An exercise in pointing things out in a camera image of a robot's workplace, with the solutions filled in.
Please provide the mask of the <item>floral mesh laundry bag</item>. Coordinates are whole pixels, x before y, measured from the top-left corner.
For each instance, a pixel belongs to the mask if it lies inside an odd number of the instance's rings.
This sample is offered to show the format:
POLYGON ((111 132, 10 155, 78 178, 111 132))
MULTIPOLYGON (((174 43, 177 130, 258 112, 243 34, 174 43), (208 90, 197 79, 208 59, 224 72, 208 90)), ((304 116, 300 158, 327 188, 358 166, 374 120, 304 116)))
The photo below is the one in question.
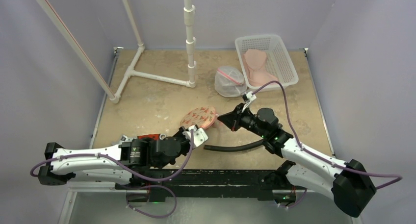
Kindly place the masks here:
POLYGON ((199 128, 208 129, 214 125, 217 117, 218 115, 213 106, 197 107, 180 120, 180 126, 189 128, 192 125, 197 125, 199 128))

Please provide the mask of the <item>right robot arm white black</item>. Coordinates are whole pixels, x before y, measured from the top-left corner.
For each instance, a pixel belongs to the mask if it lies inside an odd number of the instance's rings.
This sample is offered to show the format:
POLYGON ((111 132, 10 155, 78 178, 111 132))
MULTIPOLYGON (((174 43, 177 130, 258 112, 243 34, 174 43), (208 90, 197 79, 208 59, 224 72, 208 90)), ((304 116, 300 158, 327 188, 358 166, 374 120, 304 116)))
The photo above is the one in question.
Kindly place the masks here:
POLYGON ((298 145, 292 134, 283 130, 279 119, 270 108, 257 114, 239 104, 232 112, 218 117, 231 131, 241 127, 260 136, 268 152, 285 159, 264 182, 276 183, 281 188, 301 186, 333 200, 345 214, 357 218, 376 194, 376 188, 365 175, 362 163, 352 159, 345 162, 324 155, 306 145, 298 145))

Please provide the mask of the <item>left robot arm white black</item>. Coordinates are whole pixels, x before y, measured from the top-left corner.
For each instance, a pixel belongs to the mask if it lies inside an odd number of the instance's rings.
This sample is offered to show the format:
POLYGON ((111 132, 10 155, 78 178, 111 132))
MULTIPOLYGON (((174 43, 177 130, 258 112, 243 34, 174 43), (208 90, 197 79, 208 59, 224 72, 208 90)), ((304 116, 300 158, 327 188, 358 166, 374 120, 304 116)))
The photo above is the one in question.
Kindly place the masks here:
POLYGON ((43 185, 64 185, 69 180, 109 181, 141 189, 146 181, 163 182, 178 176, 192 151, 207 135, 195 125, 181 127, 173 136, 148 134, 123 137, 118 144, 100 149, 66 149, 47 143, 45 160, 30 170, 43 185))

